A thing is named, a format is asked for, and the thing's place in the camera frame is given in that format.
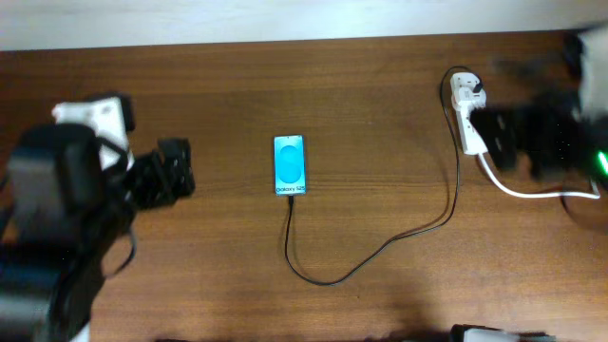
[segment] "led light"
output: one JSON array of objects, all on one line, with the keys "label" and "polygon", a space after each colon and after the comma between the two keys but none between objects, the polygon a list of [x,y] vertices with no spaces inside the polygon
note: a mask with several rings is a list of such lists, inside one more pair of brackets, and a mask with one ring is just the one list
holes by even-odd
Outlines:
[{"label": "led light", "polygon": [[608,159],[606,158],[606,154],[603,152],[598,153],[599,162],[601,163],[601,167],[604,169],[604,173],[608,175]]}]

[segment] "smartphone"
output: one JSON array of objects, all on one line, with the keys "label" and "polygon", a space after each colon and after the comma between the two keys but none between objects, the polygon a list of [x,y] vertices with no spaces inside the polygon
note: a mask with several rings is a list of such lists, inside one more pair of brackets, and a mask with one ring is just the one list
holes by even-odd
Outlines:
[{"label": "smartphone", "polygon": [[306,194],[302,136],[275,137],[275,192],[278,196]]}]

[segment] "blue screen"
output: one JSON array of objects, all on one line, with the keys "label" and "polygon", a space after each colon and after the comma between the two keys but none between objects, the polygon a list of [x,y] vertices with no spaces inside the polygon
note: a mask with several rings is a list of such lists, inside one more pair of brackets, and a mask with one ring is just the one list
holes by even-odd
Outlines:
[{"label": "blue screen", "polygon": [[275,191],[281,196],[306,194],[302,136],[275,137]]}]

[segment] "power strip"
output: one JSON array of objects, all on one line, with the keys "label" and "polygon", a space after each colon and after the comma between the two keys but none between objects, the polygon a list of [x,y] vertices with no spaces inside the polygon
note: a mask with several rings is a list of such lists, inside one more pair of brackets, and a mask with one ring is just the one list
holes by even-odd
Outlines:
[{"label": "power strip", "polygon": [[485,90],[475,94],[473,89],[480,82],[470,72],[455,73],[449,84],[452,87],[452,105],[456,110],[456,119],[460,129],[460,139],[463,143],[463,151],[467,155],[478,155],[487,152],[484,140],[477,133],[469,119],[474,108],[485,107]]}]

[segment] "wooden table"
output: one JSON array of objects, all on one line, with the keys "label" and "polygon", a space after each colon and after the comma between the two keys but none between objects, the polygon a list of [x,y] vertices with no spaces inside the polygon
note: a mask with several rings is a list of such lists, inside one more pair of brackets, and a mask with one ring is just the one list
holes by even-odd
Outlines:
[{"label": "wooden table", "polygon": [[[136,154],[190,140],[197,192],[137,217],[139,253],[98,296],[92,341],[354,341],[457,323],[605,341],[605,231],[577,225],[558,199],[507,196],[469,156],[451,222],[346,283],[305,283],[281,254],[288,207],[274,194],[273,136],[305,136],[309,193],[296,201],[291,252],[330,280],[445,212],[456,176],[437,96],[446,69],[473,67],[490,102],[509,104],[533,89],[492,60],[560,47],[548,32],[1,52],[0,159],[53,105],[106,90],[132,95]],[[503,177],[542,188],[524,174]],[[578,220],[606,208],[568,202]],[[108,265],[126,251],[118,242]]]}]

